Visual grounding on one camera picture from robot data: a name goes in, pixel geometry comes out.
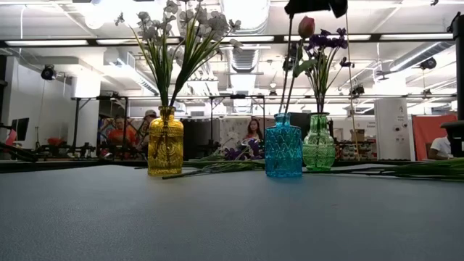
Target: ventilation duct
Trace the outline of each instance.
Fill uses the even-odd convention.
[[[454,42],[438,42],[438,43],[424,43],[419,47],[413,49],[402,57],[390,63],[389,69],[391,73],[399,72],[420,62],[427,60],[433,55],[448,49],[455,45]]]
[[[227,18],[241,21],[241,29],[235,34],[263,34],[269,19],[270,0],[220,0],[222,11]],[[259,50],[247,49],[242,53],[228,52],[230,73],[256,72],[260,56]],[[254,88],[256,75],[230,75],[231,87],[235,94],[250,94]],[[237,113],[250,113],[251,100],[234,100]]]
[[[424,43],[408,52],[407,54],[395,59],[392,62],[385,62],[382,64],[382,71],[378,70],[378,63],[373,62],[368,65],[363,71],[355,76],[356,83],[364,83],[370,77],[374,78],[375,75],[387,75],[390,73],[397,73],[409,67],[419,64],[434,55],[448,49],[455,45],[454,42],[438,42],[438,43]]]
[[[251,73],[258,63],[259,56],[259,50],[243,50],[242,53],[232,54],[232,69],[238,73]]]

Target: green leaf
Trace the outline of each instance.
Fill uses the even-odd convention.
[[[295,64],[293,68],[293,77],[298,77],[301,73],[303,73],[306,70],[309,70],[311,67],[313,67],[318,61],[311,59],[304,61],[302,64],[298,65],[298,63]]]

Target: man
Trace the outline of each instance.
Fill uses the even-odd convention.
[[[121,116],[115,117],[116,129],[111,130],[108,135],[109,142],[113,145],[123,145],[124,139],[124,118]],[[134,129],[129,127],[129,124],[125,128],[125,140],[131,146],[136,144],[136,132]]]
[[[428,158],[430,160],[448,160],[453,158],[448,136],[434,139],[428,151]]]
[[[138,145],[138,150],[143,151],[148,154],[148,143],[150,141],[150,123],[157,118],[157,113],[153,109],[149,109],[145,112],[144,125],[146,125],[146,130],[142,142]]]

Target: cable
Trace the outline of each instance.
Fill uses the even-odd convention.
[[[345,14],[345,20],[347,22],[348,61],[351,61],[351,55],[349,53],[348,11]],[[351,77],[351,66],[348,67],[348,73],[349,73],[349,95],[351,97],[351,99],[350,99],[351,117],[352,117],[352,123],[353,123],[353,134],[355,136],[355,144],[356,144],[356,158],[357,158],[357,161],[360,161],[360,147],[357,144],[356,124],[355,124],[355,109],[353,107],[353,83],[352,83],[352,80],[351,80],[352,79],[352,77]]]
[[[22,39],[22,16],[24,15],[24,11],[26,10],[26,6],[23,6],[21,9],[21,15],[20,15],[20,39]]]

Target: woman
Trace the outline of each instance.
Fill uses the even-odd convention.
[[[246,135],[245,139],[253,138],[257,141],[262,140],[262,133],[260,130],[260,122],[256,119],[252,119],[248,123],[248,134]]]

